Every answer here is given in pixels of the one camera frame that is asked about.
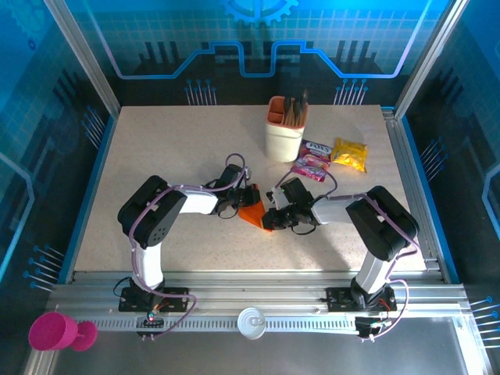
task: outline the gear logo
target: gear logo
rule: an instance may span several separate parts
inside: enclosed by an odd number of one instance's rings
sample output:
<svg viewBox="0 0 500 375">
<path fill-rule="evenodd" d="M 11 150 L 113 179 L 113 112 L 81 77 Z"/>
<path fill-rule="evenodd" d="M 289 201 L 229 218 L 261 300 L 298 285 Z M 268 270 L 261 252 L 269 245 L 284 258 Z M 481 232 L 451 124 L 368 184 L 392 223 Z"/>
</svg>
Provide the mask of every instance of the gear logo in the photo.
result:
<svg viewBox="0 0 500 375">
<path fill-rule="evenodd" d="M 226 14 L 231 14 L 234 21 L 243 21 L 245 25 L 281 21 L 281 16 L 289 15 L 290 8 L 298 5 L 297 0 L 220 0 Z"/>
<path fill-rule="evenodd" d="M 27 36 L 37 40 L 45 25 L 44 3 L 42 0 L 0 0 L 0 10 L 8 9 L 17 26 Z"/>
</svg>

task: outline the candy wrapper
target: candy wrapper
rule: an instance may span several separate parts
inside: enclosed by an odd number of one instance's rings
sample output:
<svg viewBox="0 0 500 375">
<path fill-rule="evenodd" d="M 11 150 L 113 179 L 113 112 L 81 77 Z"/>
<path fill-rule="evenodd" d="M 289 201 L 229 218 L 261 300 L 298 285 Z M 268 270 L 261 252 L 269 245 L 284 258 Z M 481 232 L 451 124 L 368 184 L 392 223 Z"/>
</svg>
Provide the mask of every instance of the candy wrapper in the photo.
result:
<svg viewBox="0 0 500 375">
<path fill-rule="evenodd" d="M 367 156 L 367 145 L 337 138 L 334 150 L 331 153 L 331 161 L 344 166 L 351 166 L 366 173 L 365 162 Z"/>
<path fill-rule="evenodd" d="M 298 159 L 291 170 L 302 176 L 323 182 L 327 173 L 325 169 L 330 166 L 332 148 L 319 143 L 302 140 L 298 151 Z"/>
</svg>

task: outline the metal frame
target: metal frame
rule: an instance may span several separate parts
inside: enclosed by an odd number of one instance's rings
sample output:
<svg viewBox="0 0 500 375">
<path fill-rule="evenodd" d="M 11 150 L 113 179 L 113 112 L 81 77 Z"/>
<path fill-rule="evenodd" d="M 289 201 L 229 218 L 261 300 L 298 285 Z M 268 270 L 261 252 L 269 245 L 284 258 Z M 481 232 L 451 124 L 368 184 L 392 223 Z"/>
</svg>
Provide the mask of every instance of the metal frame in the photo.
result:
<svg viewBox="0 0 500 375">
<path fill-rule="evenodd" d="M 61 0 L 45 0 L 45 3 L 106 107 L 117 118 L 120 106 L 66 4 Z M 384 117 L 410 208 L 421 223 L 419 240 L 427 267 L 423 272 L 393 274 L 394 277 L 404 278 L 409 282 L 411 298 L 404 317 L 451 317 L 468 371 L 478 373 L 477 364 L 481 362 L 479 373 L 486 374 L 492 373 L 491 365 L 480 340 L 466 292 L 461 284 L 445 284 L 450 283 L 452 277 L 443 257 L 401 121 L 467 3 L 468 0 L 456 0 L 449 8 L 434 40 L 405 86 L 395 115 L 392 111 L 384 111 Z M 47 308 L 66 313 L 77 320 L 93 320 L 98 324 L 99 330 L 144 330 L 141 327 L 143 313 L 117 311 L 118 300 L 112 290 L 116 282 L 128 274 L 77 272 L 70 284 L 54 287 Z M 291 329 L 281 325 L 286 325 L 286 322 L 291 322 L 294 329 L 297 322 L 300 327 L 304 322 L 323 322 L 320 324 L 331 325 L 329 327 L 339 327 L 338 324 L 343 324 L 339 322 L 346 322 L 346 329 L 340 329 L 346 333 L 345 331 L 352 330 L 354 315 L 370 315 L 331 313 L 327 311 L 326 302 L 320 301 L 325 296 L 324 288 L 348 287 L 355 276 L 353 272 L 175 272 L 164 273 L 164 276 L 168 285 L 190 288 L 198 297 L 198 306 L 193 316 L 180 328 L 182 331 L 235 331 L 235 316 L 249 305 L 259 307 L 273 324 L 277 324 L 273 326 L 276 329 Z M 405 289 L 396 284 L 394 289 L 396 300 L 401 305 Z M 166 325 L 164 329 L 179 319 L 180 315 L 171 313 L 161 316 Z M 56 358 L 57 353 L 54 352 L 32 351 L 25 374 L 50 374 Z"/>
<path fill-rule="evenodd" d="M 416 93 L 422 86 L 430 69 L 434 65 L 436 59 L 441 54 L 446 41 L 449 39 L 451 33 L 455 29 L 464 9 L 469 4 L 469 0 L 455 0 L 455 3 L 449 8 L 446 16 L 443 18 L 437 32 L 434 33 L 434 39 L 427 47 L 426 51 L 422 54 L 419 64 L 414 69 L 412 76 L 409 78 L 408 83 L 403 88 L 396 103 L 396 119 L 401 119 L 408 109 L 410 103 L 416 96 Z"/>
<path fill-rule="evenodd" d="M 419 243 L 423 260 L 428 270 L 441 270 L 446 283 L 456 282 L 458 277 L 454 267 L 445 261 L 442 243 L 432 219 L 429 202 L 424 194 L 422 181 L 412 157 L 408 136 L 402 122 L 389 109 L 383 111 L 387 132 L 398 164 L 401 181 L 405 189 L 410 211 L 420 225 Z"/>
<path fill-rule="evenodd" d="M 76 272 L 72 284 L 54 287 L 47 307 L 79 321 L 94 321 L 101 331 L 158 331 L 141 325 L 144 313 L 117 311 L 119 299 L 112 292 L 113 286 L 128 275 L 127 272 Z M 164 273 L 169 286 L 188 287 L 198 296 L 198 307 L 180 327 L 181 331 L 191 332 L 237 332 L 236 316 L 252 305 L 265 313 L 268 328 L 274 332 L 353 334 L 354 316 L 377 316 L 379 313 L 328 312 L 326 302 L 321 302 L 320 298 L 325 296 L 324 288 L 348 287 L 354 276 L 354 272 L 321 271 Z M 441 274 L 436 270 L 394 273 L 394 277 L 409 282 L 411 298 L 405 318 L 453 318 L 469 372 L 492 373 L 462 285 L 443 284 Z M 394 289 L 396 300 L 401 305 L 405 289 L 397 284 Z M 177 321 L 179 315 L 182 314 L 161 315 L 165 322 L 163 329 Z M 25 374 L 49 374 L 55 363 L 54 352 L 32 351 Z"/>
<path fill-rule="evenodd" d="M 94 85 L 109 114 L 113 119 L 118 120 L 121 110 L 120 104 L 66 3 L 64 0 L 44 0 L 44 3 Z"/>
<path fill-rule="evenodd" d="M 60 284 L 67 284 L 70 281 L 71 273 L 73 272 L 75 262 L 77 261 L 78 250 L 80 249 L 80 245 L 84 237 L 85 227 L 87 226 L 88 218 L 91 214 L 92 203 L 94 202 L 102 171 L 104 170 L 106 157 L 108 156 L 108 151 L 111 147 L 111 138 L 113 138 L 117 123 L 118 121 L 111 117 L 106 124 L 105 132 L 102 136 L 102 145 L 95 158 L 94 167 L 92 168 L 87 190 L 85 191 L 84 200 L 82 201 L 77 222 L 75 223 L 73 233 L 71 234 L 70 243 L 68 244 L 68 249 L 66 251 L 66 257 L 64 258 L 61 271 L 59 272 L 58 283 Z"/>
</svg>

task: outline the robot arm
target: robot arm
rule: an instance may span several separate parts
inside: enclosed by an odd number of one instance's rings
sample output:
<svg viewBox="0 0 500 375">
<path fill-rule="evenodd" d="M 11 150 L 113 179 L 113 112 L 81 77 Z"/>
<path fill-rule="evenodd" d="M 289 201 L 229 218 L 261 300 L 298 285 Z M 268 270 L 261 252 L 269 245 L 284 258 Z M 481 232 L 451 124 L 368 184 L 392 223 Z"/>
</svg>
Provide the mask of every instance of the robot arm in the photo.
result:
<svg viewBox="0 0 500 375">
<path fill-rule="evenodd" d="M 163 287 L 161 245 L 179 214 L 201 213 L 220 216 L 229 206 L 239 209 L 260 201 L 256 185 L 247 186 L 246 184 L 250 178 L 248 169 L 245 169 L 243 178 L 239 182 L 236 181 L 241 171 L 241 167 L 229 164 L 220 178 L 205 186 L 207 189 L 217 189 L 236 182 L 235 186 L 231 185 L 233 187 L 222 191 L 200 191 L 194 187 L 172 190 L 145 215 L 137 225 L 134 240 L 139 244 L 135 250 L 137 273 L 145 282 L 146 287 L 153 290 Z M 158 176 L 151 176 L 142 184 L 118 213 L 118 221 L 125 235 L 129 235 L 132 225 L 150 202 L 168 187 L 168 183 Z M 136 274 L 132 276 L 132 279 L 135 286 L 144 289 Z"/>
<path fill-rule="evenodd" d="M 381 186 L 366 194 L 313 198 L 302 182 L 293 177 L 267 196 L 275 208 L 264 215 L 262 225 L 271 230 L 289 227 L 294 230 L 300 223 L 306 223 L 312 226 L 304 233 L 309 234 L 319 225 L 338 221 L 339 213 L 344 211 L 340 208 L 345 208 L 368 252 L 351 283 L 348 299 L 353 303 L 342 303 L 345 291 L 343 295 L 331 296 L 338 306 L 348 306 L 343 311 L 369 310 L 377 305 L 386 292 L 387 279 L 398 253 L 409 245 L 406 238 L 414 238 L 419 230 L 415 219 Z"/>
</svg>

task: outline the table surface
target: table surface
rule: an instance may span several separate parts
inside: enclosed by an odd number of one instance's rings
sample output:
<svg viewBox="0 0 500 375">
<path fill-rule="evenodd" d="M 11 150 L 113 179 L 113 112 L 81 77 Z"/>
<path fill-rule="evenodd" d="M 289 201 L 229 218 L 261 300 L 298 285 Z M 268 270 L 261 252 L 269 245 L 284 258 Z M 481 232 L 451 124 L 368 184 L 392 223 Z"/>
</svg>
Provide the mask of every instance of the table surface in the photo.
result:
<svg viewBox="0 0 500 375">
<path fill-rule="evenodd" d="M 116 219 L 120 207 L 153 174 L 170 184 L 205 184 L 224 160 L 241 153 L 252 183 L 265 192 L 291 163 L 265 156 L 266 105 L 123 107 L 78 253 L 75 270 L 130 270 L 130 245 Z M 368 145 L 366 168 L 332 163 L 336 195 L 385 186 L 406 208 L 405 193 L 378 105 L 311 105 L 304 139 L 333 145 L 335 138 Z M 313 196 L 332 183 L 301 177 Z M 351 223 L 320 226 L 307 236 L 265 232 L 239 219 L 182 214 L 162 246 L 164 270 L 358 270 L 366 247 Z M 421 254 L 397 270 L 424 270 Z"/>
</svg>

